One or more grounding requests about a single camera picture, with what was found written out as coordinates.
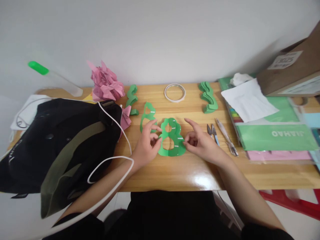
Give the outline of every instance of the pen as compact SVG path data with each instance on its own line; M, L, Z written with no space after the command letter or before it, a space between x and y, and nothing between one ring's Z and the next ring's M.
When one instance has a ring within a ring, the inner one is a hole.
M231 142L231 140L230 140L230 138L229 138L229 136L227 134L226 129L224 128L223 124L219 121L219 119L216 118L216 120L217 120L217 124L218 124L222 134L224 135L225 139L227 140L227 145L229 147L229 150L230 150L231 154L233 156L238 157L239 154L238 154L236 148L234 147L233 143Z

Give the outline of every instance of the finger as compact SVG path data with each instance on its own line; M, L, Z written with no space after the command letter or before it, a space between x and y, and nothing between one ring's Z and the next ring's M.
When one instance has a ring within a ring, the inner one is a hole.
M153 148L152 148L153 151L156 151L156 152L159 151L159 149L160 149L160 147L161 147L161 141L162 141L162 138L159 138L159 139L157 140L156 144L155 144L155 145L153 146Z
M162 129L161 129L158 125L152 125L152 126L151 126L151 129L157 130L157 131L159 131L159 132L162 131Z
M151 120L149 121L142 129L142 135L147 136L151 132L151 126L156 122L157 120Z
M158 139L159 136L156 133L150 133L150 139Z
M194 138L190 138L190 141L188 141L188 143L189 143L190 145L192 145L192 146L195 146L195 145L194 145L194 142L195 142L195 141L194 141Z
M191 138L196 138L196 132L194 132L194 131L188 132L187 135L186 135L186 137L184 138L184 140L185 140L186 142L189 142L189 140L190 140Z
M187 142L183 142L183 144L186 146L186 149L189 151L189 152L191 152L191 153L193 153L193 154L196 154L198 151L197 151L197 148L195 147L195 146L192 146L192 145L190 145L189 143L187 143Z
M194 130L197 134L202 133L201 127L200 127L199 124L197 124L195 121L192 121L192 120L189 119L189 118L185 118L184 120L192 126L193 130Z

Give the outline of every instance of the green paper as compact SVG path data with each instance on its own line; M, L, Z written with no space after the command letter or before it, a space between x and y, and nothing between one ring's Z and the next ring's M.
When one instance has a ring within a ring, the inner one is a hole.
M138 97L135 96L136 92L138 91L137 85L132 84L127 92L127 103L126 103L126 107L128 106L132 106L136 101L138 101ZM139 115L139 111L136 109L131 109L130 115Z
M231 77L219 79L222 91L232 87L230 80ZM290 105L287 97L266 98L272 105L279 109L279 112L267 116L264 119L259 119L261 122L259 125L250 125L250 122L235 123L236 131L244 150L312 151L319 149L310 129L303 121L299 122L298 115ZM226 104L227 108L230 109L230 105L228 103Z
M139 111L137 109L131 109L130 115L137 116L137 115L139 115Z
M149 114L146 114L146 108L150 109L150 113ZM143 129L143 126L142 126L143 120L145 118L149 119L150 121L156 119L154 117L155 113L156 113L156 109L152 106L152 104L149 103L149 102L146 102L146 104L144 105L144 111L143 111L143 114L142 114L142 117L141 117L141 122L140 122L140 131L141 132L142 132L142 129Z
M267 97L269 103L279 109L272 115L264 117L269 122L299 122L293 107L286 97Z
M237 125L245 151L313 151L319 149L307 125Z
M218 109L218 103L213 96L213 89L208 82L201 82L199 84L199 89L203 92L201 99L208 102L208 104L203 108L204 113L213 113Z
M171 126L171 131L167 132L166 131L166 126L168 125ZM165 118L163 123L161 124L161 129L162 132L159 136L159 138L162 137L162 142L161 142L161 147L160 150L158 151L159 155L161 156L170 156L170 157L176 157L176 156L181 156L186 152L186 148L183 145L183 137L180 135L181 132L181 126L179 123L174 118ZM166 139L167 137L171 138L174 143L173 149L164 149L162 146L163 140Z

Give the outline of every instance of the red stool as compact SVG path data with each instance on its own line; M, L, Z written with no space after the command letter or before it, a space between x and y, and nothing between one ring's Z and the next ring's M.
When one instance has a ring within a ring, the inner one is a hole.
M307 202L305 200L292 201L287 197L285 190L272 190L272 194L259 191L260 195L266 201L273 202L292 211L302 213L320 221L320 189L314 189L314 194L318 204Z

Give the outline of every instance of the pink paper sheet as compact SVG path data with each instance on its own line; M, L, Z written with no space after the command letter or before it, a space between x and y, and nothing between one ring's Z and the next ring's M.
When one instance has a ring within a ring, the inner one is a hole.
M251 161L311 160L308 151L247 151Z
M123 130L127 129L131 125L131 120L130 120L130 111L131 111L131 106L129 105L125 109L122 109L122 118L120 122L120 126L122 127Z

